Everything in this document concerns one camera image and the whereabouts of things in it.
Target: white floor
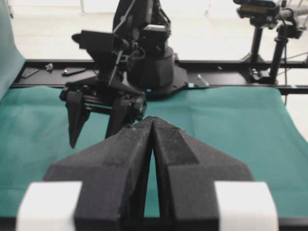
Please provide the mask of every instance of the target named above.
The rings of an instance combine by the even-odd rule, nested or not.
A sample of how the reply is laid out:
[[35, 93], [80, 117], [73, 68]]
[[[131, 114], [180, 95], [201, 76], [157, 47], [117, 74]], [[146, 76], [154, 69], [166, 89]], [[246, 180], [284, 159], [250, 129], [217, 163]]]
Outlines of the white floor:
[[[81, 15], [79, 8], [19, 7], [12, 20], [15, 42], [27, 59], [89, 59], [71, 40], [81, 29], [110, 31], [113, 14]], [[236, 12], [211, 9], [209, 16], [170, 12], [169, 44], [182, 60], [238, 60], [249, 51], [254, 28]], [[261, 56], [271, 60], [276, 30], [266, 29]], [[308, 51], [308, 32], [288, 43], [288, 56]], [[304, 60], [302, 56], [294, 60]], [[291, 70], [289, 84], [308, 85], [308, 70]], [[284, 84], [284, 75], [279, 77]], [[287, 109], [301, 134], [308, 140], [308, 96], [290, 95]]]

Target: green backdrop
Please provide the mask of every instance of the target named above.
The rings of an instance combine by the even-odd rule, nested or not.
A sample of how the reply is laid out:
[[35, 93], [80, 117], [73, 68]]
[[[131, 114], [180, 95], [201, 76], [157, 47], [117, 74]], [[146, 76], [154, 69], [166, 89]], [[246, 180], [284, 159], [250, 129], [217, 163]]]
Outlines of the green backdrop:
[[[0, 101], [0, 216], [16, 214], [28, 184], [40, 180], [51, 163], [104, 138], [109, 117], [92, 113], [71, 149], [59, 94], [47, 87], [10, 90]], [[149, 102], [147, 115], [248, 164], [256, 180], [268, 183], [280, 217], [308, 217], [308, 144], [277, 90], [183, 91]], [[153, 159], [145, 215], [159, 215]]]

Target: green fabric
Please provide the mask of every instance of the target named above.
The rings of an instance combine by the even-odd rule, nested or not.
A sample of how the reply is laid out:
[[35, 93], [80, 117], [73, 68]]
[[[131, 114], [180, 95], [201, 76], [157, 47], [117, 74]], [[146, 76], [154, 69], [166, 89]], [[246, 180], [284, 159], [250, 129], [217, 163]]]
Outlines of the green fabric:
[[[92, 114], [72, 150], [60, 91], [10, 90], [0, 102], [0, 216], [14, 215], [27, 185], [48, 165], [102, 140], [108, 116]], [[181, 127], [238, 158], [266, 181], [280, 217], [308, 217], [308, 144], [296, 130], [279, 92], [268, 88], [183, 91], [149, 102], [147, 115]], [[145, 215], [159, 215], [154, 159]]]
[[0, 0], [0, 100], [22, 69], [25, 59], [17, 50], [5, 0]]

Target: white pad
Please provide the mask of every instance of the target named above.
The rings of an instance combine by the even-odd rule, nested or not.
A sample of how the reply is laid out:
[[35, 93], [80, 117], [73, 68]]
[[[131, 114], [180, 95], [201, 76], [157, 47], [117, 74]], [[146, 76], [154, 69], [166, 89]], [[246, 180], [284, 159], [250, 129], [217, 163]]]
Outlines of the white pad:
[[17, 231], [74, 231], [82, 182], [32, 183], [19, 206]]
[[264, 182], [215, 181], [220, 231], [278, 231], [278, 216]]

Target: cable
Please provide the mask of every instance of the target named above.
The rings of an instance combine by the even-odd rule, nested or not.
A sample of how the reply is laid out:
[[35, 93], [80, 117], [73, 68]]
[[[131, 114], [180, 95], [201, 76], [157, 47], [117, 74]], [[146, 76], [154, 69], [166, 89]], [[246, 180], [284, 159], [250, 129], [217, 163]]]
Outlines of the cable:
[[136, 0], [133, 0], [133, 1], [131, 2], [129, 8], [127, 9], [127, 11], [126, 11], [126, 13], [125, 13], [125, 15], [121, 17], [121, 22], [114, 28], [114, 30], [113, 30], [113, 32], [112, 32], [113, 34], [114, 34], [115, 32], [117, 32], [118, 29], [126, 22], [127, 17], [128, 17], [128, 14], [130, 13], [131, 9], [133, 8], [135, 2], [136, 2]]

